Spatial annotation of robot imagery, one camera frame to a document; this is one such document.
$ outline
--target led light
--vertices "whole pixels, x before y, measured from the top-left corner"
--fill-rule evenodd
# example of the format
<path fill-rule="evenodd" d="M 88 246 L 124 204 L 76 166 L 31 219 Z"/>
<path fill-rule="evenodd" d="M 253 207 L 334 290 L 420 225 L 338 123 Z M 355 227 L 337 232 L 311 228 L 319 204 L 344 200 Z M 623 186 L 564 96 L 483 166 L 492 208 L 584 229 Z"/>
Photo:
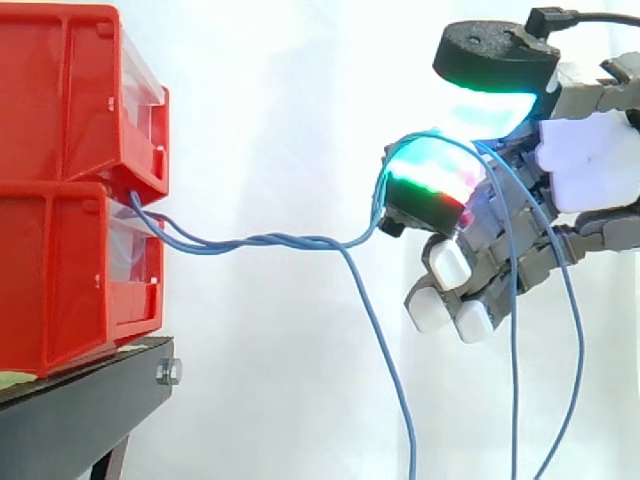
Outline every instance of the led light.
<path fill-rule="evenodd" d="M 492 140 L 509 135 L 527 118 L 536 102 L 533 93 L 485 93 L 442 82 L 446 112 L 439 125 L 459 137 Z"/>
<path fill-rule="evenodd" d="M 430 138 L 418 138 L 400 148 L 389 162 L 389 173 L 463 205 L 484 178 L 482 166 L 467 152 Z"/>

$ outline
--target twisted blue wires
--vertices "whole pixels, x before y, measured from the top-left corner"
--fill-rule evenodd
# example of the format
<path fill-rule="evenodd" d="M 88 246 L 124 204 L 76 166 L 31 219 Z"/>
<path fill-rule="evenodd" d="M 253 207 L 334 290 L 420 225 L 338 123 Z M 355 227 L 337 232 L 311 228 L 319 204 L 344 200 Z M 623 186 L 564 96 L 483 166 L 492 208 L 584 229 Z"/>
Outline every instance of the twisted blue wires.
<path fill-rule="evenodd" d="M 361 275 L 358 271 L 358 268 L 355 262 L 353 261 L 353 258 L 349 254 L 348 249 L 363 244 L 372 236 L 373 232 L 376 229 L 377 223 L 381 217 L 382 209 L 384 207 L 384 195 L 385 195 L 384 187 L 385 187 L 385 181 L 387 176 L 388 162 L 393 158 L 394 154 L 397 153 L 399 149 L 401 149 L 408 143 L 418 138 L 431 138 L 434 140 L 440 140 L 450 145 L 456 146 L 466 151 L 470 155 L 472 155 L 478 162 L 480 162 L 484 166 L 485 170 L 487 171 L 487 175 L 494 187 L 494 190 L 500 202 L 500 206 L 503 210 L 503 214 L 504 214 L 503 222 L 504 222 L 504 228 L 505 228 L 507 237 L 509 239 L 509 254 L 510 254 L 510 262 L 511 262 L 510 296 L 511 296 L 512 313 L 511 313 L 510 344 L 511 344 L 511 367 L 512 367 L 512 379 L 513 379 L 513 404 L 512 404 L 512 423 L 511 423 L 511 428 L 512 428 L 511 478 L 515 479 L 517 475 L 517 441 L 518 441 L 518 411 L 519 411 L 519 408 L 518 408 L 519 407 L 519 377 L 518 377 L 517 341 L 516 341 L 517 339 L 516 297 L 517 297 L 517 287 L 518 287 L 517 252 L 516 252 L 516 247 L 515 247 L 515 242 L 513 237 L 513 229 L 511 226 L 509 210 L 507 207 L 506 199 L 504 197 L 504 193 L 502 191 L 501 185 L 498 181 L 498 178 L 495 172 L 493 171 L 489 163 L 476 151 L 474 151 L 473 149 L 469 148 L 468 146 L 460 142 L 457 142 L 450 138 L 444 137 L 438 133 L 435 133 L 434 131 L 418 132 L 418 133 L 409 134 L 403 137 L 403 139 L 397 142 L 396 145 L 393 147 L 393 149 L 390 152 L 388 152 L 388 154 L 386 155 L 385 163 L 376 180 L 376 186 L 375 186 L 372 207 L 371 207 L 371 218 L 370 218 L 371 221 L 370 221 L 369 227 L 358 238 L 346 243 L 340 243 L 334 239 L 323 237 L 323 236 L 313 236 L 313 235 L 292 236 L 292 235 L 287 235 L 283 233 L 254 235 L 243 240 L 212 242 L 212 241 L 208 241 L 190 234 L 189 232 L 184 230 L 182 227 L 180 227 L 174 220 L 172 220 L 170 217 L 166 215 L 143 211 L 140 203 L 140 198 L 138 194 L 134 191 L 130 192 L 131 206 L 136 211 L 136 213 L 140 216 L 140 218 L 144 221 L 147 227 L 156 236 L 162 239 L 167 245 L 181 252 L 189 253 L 193 255 L 221 255 L 221 254 L 228 253 L 238 248 L 246 247 L 246 246 L 263 247 L 263 246 L 274 246 L 274 245 L 285 246 L 285 247 L 298 249 L 298 250 L 312 250 L 312 251 L 333 250 L 333 251 L 340 252 L 342 257 L 345 259 L 349 267 L 349 270 L 351 271 L 351 274 L 354 278 L 354 281 L 356 283 L 356 288 L 358 290 L 358 293 L 360 294 L 365 310 L 369 316 L 372 328 L 376 335 L 376 339 L 378 341 L 385 363 L 389 370 L 389 374 L 393 381 L 393 385 L 396 390 L 400 408 L 401 408 L 405 425 L 407 428 L 407 434 L 409 437 L 409 450 L 410 450 L 409 479 L 416 480 L 417 441 L 416 441 L 415 429 L 413 426 L 413 420 L 411 418 L 411 413 L 409 411 L 409 407 L 406 401 L 404 389 L 402 387 L 400 378 L 395 368 L 395 364 L 391 357 L 391 353 L 389 352 L 389 348 L 387 346 L 386 340 L 384 338 L 384 334 L 380 327 L 380 323 L 373 310 L 369 296 L 365 290 Z M 487 146 L 479 142 L 476 143 L 476 147 L 480 151 L 488 154 L 497 163 L 497 165 L 500 168 L 502 168 L 516 182 L 516 185 L 518 186 L 518 188 L 520 188 L 523 191 L 523 193 L 527 196 L 531 204 L 531 207 L 534 209 L 534 212 L 538 216 L 539 221 L 543 224 L 547 232 L 547 235 L 549 236 L 549 239 L 551 241 L 551 245 L 554 249 L 560 268 L 562 269 L 563 279 L 565 281 L 567 293 L 570 299 L 571 308 L 574 315 L 576 331 L 578 333 L 578 347 L 579 347 L 578 367 L 576 371 L 576 378 L 574 381 L 574 388 L 571 395 L 569 408 L 563 420 L 560 431 L 552 445 L 552 448 L 549 451 L 549 454 L 545 458 L 545 461 L 543 462 L 542 466 L 540 467 L 540 469 L 538 470 L 535 476 L 537 480 L 542 476 L 547 466 L 553 459 L 553 456 L 555 455 L 564 437 L 564 434 L 569 426 L 569 423 L 573 415 L 573 411 L 575 409 L 575 405 L 577 403 L 577 398 L 580 390 L 580 383 L 582 379 L 583 365 L 584 365 L 584 335 L 582 332 L 582 323 L 581 323 L 580 314 L 577 307 L 577 301 L 573 293 L 571 279 L 567 271 L 564 252 L 544 212 L 542 211 L 542 209 L 540 208 L 536 200 L 533 198 L 529 190 L 526 188 L 526 186 L 520 181 L 517 175 L 511 170 L 509 165 L 497 153 L 495 153 L 493 150 L 491 150 L 490 148 L 488 148 Z M 178 232 L 187 240 L 190 240 L 191 242 L 195 242 L 195 243 L 184 242 L 183 240 L 172 237 L 171 235 L 164 232 L 161 228 L 159 228 L 156 222 L 153 221 L 154 219 L 167 222 L 169 225 L 171 225 L 171 227 L 176 232 Z"/>
<path fill-rule="evenodd" d="M 398 402 L 400 404 L 400 409 L 402 411 L 402 416 L 405 421 L 407 435 L 409 438 L 409 479 L 416 480 L 417 475 L 417 440 L 415 434 L 415 428 L 413 426 L 413 419 L 411 417 L 411 412 L 409 411 L 409 405 L 407 403 L 404 389 L 402 387 L 402 382 L 400 381 L 400 377 L 398 375 L 397 369 L 393 362 L 393 358 L 391 356 L 391 352 L 389 351 L 389 347 L 387 345 L 386 339 L 384 337 L 384 333 L 382 332 L 382 328 L 380 326 L 380 322 L 376 316 L 376 313 L 371 304 L 371 300 L 369 299 L 369 295 L 364 286 L 364 282 L 362 281 L 362 277 L 360 272 L 358 271 L 358 267 L 356 266 L 353 258 L 348 252 L 349 248 L 358 246 L 366 242 L 373 232 L 375 231 L 377 224 L 380 220 L 382 214 L 382 208 L 384 206 L 384 196 L 385 196 L 385 179 L 386 179 L 386 170 L 387 164 L 390 161 L 391 156 L 387 156 L 385 163 L 378 175 L 376 180 L 376 187 L 373 194 L 373 201 L 371 206 L 371 218 L 370 224 L 367 230 L 360 235 L 358 238 L 346 242 L 340 243 L 332 238 L 316 236 L 316 235 L 308 235 L 308 236 L 293 236 L 287 235 L 284 233 L 270 233 L 267 235 L 254 235 L 248 237 L 243 240 L 230 240 L 224 242 L 212 242 L 202 238 L 199 238 L 195 235 L 190 234 L 185 229 L 180 227 L 173 219 L 166 215 L 156 214 L 156 213 L 148 213 L 142 209 L 142 205 L 140 203 L 140 197 L 134 191 L 131 191 L 129 194 L 131 206 L 135 210 L 135 212 L 140 216 L 142 221 L 146 224 L 146 226 L 156 235 L 158 238 L 163 240 L 167 245 L 172 248 L 175 248 L 178 251 L 189 253 L 193 255 L 221 255 L 224 253 L 231 252 L 241 247 L 246 246 L 254 246 L 254 247 L 265 247 L 265 246 L 284 246 L 297 250 L 312 250 L 312 251 L 338 251 L 349 267 L 349 270 L 353 276 L 353 279 L 356 284 L 356 288 L 358 293 L 360 294 L 360 298 L 362 299 L 362 303 L 364 308 L 369 316 L 369 320 L 373 331 L 376 336 L 376 340 L 378 341 L 378 345 L 380 346 L 380 350 L 382 351 L 382 355 L 384 357 L 384 361 L 387 365 L 387 369 L 391 376 L 391 380 L 393 382 L 396 395 L 398 397 Z M 163 220 L 166 221 L 171 227 L 182 235 L 187 240 L 190 240 L 194 243 L 188 243 L 183 240 L 174 238 L 173 236 L 167 234 L 161 228 L 158 227 L 157 223 L 153 220 Z"/>

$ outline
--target white fabric background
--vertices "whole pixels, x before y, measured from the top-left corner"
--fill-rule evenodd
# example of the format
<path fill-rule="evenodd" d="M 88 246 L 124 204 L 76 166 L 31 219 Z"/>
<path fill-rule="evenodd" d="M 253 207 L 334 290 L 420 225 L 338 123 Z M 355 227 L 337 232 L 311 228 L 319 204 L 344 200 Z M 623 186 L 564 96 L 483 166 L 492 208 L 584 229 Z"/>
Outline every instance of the white fabric background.
<path fill-rule="evenodd" d="M 437 124 L 443 99 L 431 61 L 442 28 L 473 17 L 524 21 L 533 6 L 114 3 L 172 92 L 171 196 L 156 208 L 211 238 L 280 230 L 343 240 L 366 225 L 382 147 Z M 613 3 L 640 14 L 634 0 Z M 621 35 L 584 26 L 554 43 L 568 57 L 599 62 L 609 48 L 640 45 Z M 422 273 L 423 241 L 377 234 L 355 252 L 407 389 L 419 478 L 507 478 L 508 329 L 471 347 L 452 327 L 415 332 L 401 303 Z M 545 478 L 635 479 L 634 259 L 592 256 L 572 274 L 588 342 L 585 377 Z M 406 478 L 395 394 L 339 255 L 274 248 L 206 259 L 168 250 L 166 279 L 165 331 L 176 337 L 185 376 L 133 434 L 125 480 Z M 520 472 L 531 478 L 567 406 L 576 342 L 557 275 L 520 305 Z"/>

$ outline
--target red storage drawer unit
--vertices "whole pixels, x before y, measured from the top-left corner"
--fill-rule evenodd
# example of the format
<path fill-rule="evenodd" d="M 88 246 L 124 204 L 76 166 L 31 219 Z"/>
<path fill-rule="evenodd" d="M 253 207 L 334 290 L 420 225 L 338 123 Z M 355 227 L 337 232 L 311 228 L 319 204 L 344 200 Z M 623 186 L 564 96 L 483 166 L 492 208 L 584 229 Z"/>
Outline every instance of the red storage drawer unit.
<path fill-rule="evenodd" d="M 167 195 L 168 92 L 102 5 L 0 3 L 0 179 Z"/>
<path fill-rule="evenodd" d="M 162 325 L 163 246 L 99 183 L 0 183 L 0 371 L 39 377 Z"/>

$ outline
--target metal bolt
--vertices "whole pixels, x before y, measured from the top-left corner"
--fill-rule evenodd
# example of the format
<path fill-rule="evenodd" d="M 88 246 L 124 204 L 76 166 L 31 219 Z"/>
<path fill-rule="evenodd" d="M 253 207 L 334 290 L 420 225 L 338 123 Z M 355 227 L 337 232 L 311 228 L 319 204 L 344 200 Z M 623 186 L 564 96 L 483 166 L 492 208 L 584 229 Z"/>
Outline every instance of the metal bolt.
<path fill-rule="evenodd" d="M 165 358 L 156 371 L 156 381 L 160 385 L 178 385 L 182 380 L 182 360 L 179 358 Z"/>

